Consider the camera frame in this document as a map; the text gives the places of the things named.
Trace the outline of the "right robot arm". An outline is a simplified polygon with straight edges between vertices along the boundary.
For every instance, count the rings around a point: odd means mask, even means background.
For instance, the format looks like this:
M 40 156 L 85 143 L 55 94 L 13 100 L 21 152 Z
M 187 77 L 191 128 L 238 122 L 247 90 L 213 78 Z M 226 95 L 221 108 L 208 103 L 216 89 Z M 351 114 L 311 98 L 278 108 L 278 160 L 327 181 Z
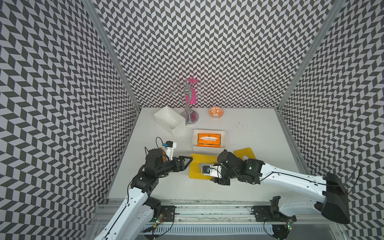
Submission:
M 229 186 L 232 179 L 251 185 L 273 185 L 301 194 L 301 197 L 271 200 L 271 215 L 286 218 L 295 215 L 321 214 L 334 223 L 350 224 L 349 194 L 346 183 L 333 173 L 311 176 L 287 171 L 257 159 L 246 159 L 224 150 L 217 163 L 204 166 L 203 175 L 212 177 L 212 182 Z

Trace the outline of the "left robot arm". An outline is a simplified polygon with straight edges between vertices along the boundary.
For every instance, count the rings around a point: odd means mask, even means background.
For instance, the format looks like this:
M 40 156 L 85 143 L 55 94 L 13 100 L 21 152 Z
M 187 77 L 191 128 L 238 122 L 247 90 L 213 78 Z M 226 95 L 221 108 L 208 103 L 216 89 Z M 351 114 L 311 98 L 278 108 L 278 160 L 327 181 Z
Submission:
M 96 240 L 134 240 L 145 225 L 161 214 L 161 201 L 151 197 L 159 179 L 170 173 L 183 172 L 192 157 L 170 158 L 162 149 L 152 149 L 127 188 L 127 196 Z

